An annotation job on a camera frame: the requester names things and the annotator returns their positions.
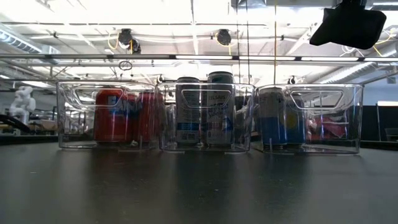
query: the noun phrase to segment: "bin handle cutout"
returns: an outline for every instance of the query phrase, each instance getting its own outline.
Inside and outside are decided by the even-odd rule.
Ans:
[[[96,105],[95,104],[95,98],[92,98],[92,94],[90,94],[90,96],[82,96],[81,95],[81,93],[78,93],[78,90],[83,90],[83,91],[87,91],[87,92],[89,92],[89,91],[91,91],[91,92],[96,92],[97,91],[97,94],[101,91],[101,90],[113,90],[113,91],[118,91],[119,92],[119,98],[116,100],[116,102],[115,103],[113,103],[112,105],[109,105],[109,104],[102,104],[102,105]],[[119,101],[120,101],[120,99],[121,99],[121,97],[125,94],[125,92],[123,92],[123,90],[122,89],[120,89],[120,88],[87,88],[87,87],[81,87],[81,88],[75,88],[74,89],[74,91],[73,91],[73,93],[74,93],[74,95],[75,95],[75,99],[76,99],[76,102],[79,104],[79,105],[82,105],[82,106],[87,106],[87,107],[97,107],[97,106],[108,106],[108,107],[113,107],[113,106],[116,106],[118,103],[119,103]]]
[[[305,106],[305,105],[304,106],[300,106],[300,103],[296,102],[297,99],[295,99],[294,95],[301,95],[302,93],[306,93],[306,94],[308,94],[308,93],[318,93],[319,99],[320,99],[320,106],[319,107]],[[334,105],[332,107],[330,107],[330,106],[326,107],[326,106],[322,105],[322,100],[324,100],[323,99],[324,96],[322,95],[323,93],[329,93],[329,94],[338,93],[339,94],[338,99],[333,101]],[[293,91],[290,92],[289,95],[290,95],[291,99],[293,100],[295,106],[298,109],[300,109],[300,110],[319,110],[319,109],[322,109],[322,110],[335,110],[338,107],[338,105],[340,104],[340,102],[342,101],[343,97],[344,97],[344,91],[342,91],[342,90],[293,90]]]
[[[206,105],[206,106],[200,106],[200,103],[199,103],[199,106],[197,106],[197,105],[190,105],[190,104],[188,103],[187,99],[185,98],[185,94],[187,94],[187,93],[194,93],[194,92],[198,92],[197,94],[199,94],[200,96],[201,96],[201,93],[202,93],[202,92],[207,92],[206,96],[208,96],[209,92],[211,92],[211,93],[214,93],[214,92],[223,92],[223,93],[226,93],[226,94],[228,94],[228,95],[226,96],[225,99],[222,99],[222,100],[224,100],[224,102],[223,102],[222,105],[214,105],[214,106],[208,106],[208,105]],[[182,95],[182,98],[183,98],[183,100],[184,100],[185,105],[187,105],[187,106],[188,106],[189,108],[191,108],[191,109],[200,109],[200,108],[202,108],[202,109],[221,109],[221,108],[224,108],[224,107],[225,107],[225,105],[227,104],[227,102],[228,102],[229,99],[231,98],[231,91],[229,91],[229,90],[182,90],[182,91],[181,91],[181,95]]]

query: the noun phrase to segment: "hanging wire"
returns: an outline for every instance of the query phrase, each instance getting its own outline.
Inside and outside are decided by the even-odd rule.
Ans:
[[[278,4],[278,0],[275,0],[275,22],[274,22],[274,29],[275,29],[275,37],[274,37],[274,85],[276,84],[276,5]]]
[[[239,1],[236,0],[236,36],[238,38],[238,56],[241,55],[241,51],[239,49],[239,18],[238,18],[238,4]],[[238,58],[238,68],[239,68],[239,84],[241,83],[241,57]]]
[[[249,19],[248,19],[248,2],[247,1],[246,1],[246,29],[247,29],[246,35],[248,38],[248,82],[250,85],[250,47],[249,47]]]

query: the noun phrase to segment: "fluorescent light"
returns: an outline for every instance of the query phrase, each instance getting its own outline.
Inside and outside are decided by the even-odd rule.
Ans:
[[[177,59],[209,59],[209,60],[231,60],[232,56],[207,56],[207,55],[177,55]]]
[[[107,52],[107,53],[110,53],[110,54],[114,54],[111,49],[105,49],[104,51]]]
[[[398,62],[398,58],[384,58],[384,57],[378,57],[378,58],[365,58],[365,62]]]
[[[37,81],[22,81],[22,82],[28,85],[37,86],[41,88],[53,88],[52,85],[46,84],[44,82],[37,82]]]
[[[94,99],[92,99],[90,97],[86,97],[86,96],[80,96],[79,99],[81,101],[95,101]]]
[[[321,61],[321,62],[355,62],[357,57],[302,57],[303,61]]]
[[[275,60],[274,56],[240,56],[241,60]],[[295,60],[295,57],[280,57],[276,56],[276,60]]]
[[[373,6],[398,6],[398,2],[374,2]]]
[[[398,106],[398,101],[378,101],[378,106]]]

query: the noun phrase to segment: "clear plastic bin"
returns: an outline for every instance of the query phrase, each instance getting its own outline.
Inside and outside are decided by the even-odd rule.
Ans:
[[[269,85],[256,89],[253,148],[358,153],[363,86]]]
[[[250,149],[254,86],[162,83],[157,85],[156,95],[162,150]]]
[[[157,148],[155,86],[145,83],[57,83],[59,144],[63,148]]]

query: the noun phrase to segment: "blue can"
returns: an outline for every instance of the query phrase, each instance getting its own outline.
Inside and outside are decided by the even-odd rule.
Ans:
[[[305,143],[304,102],[298,93],[291,94],[286,101],[286,133],[289,147],[300,147]]]
[[[280,88],[259,90],[259,121],[265,150],[282,149],[287,144],[285,98]]]

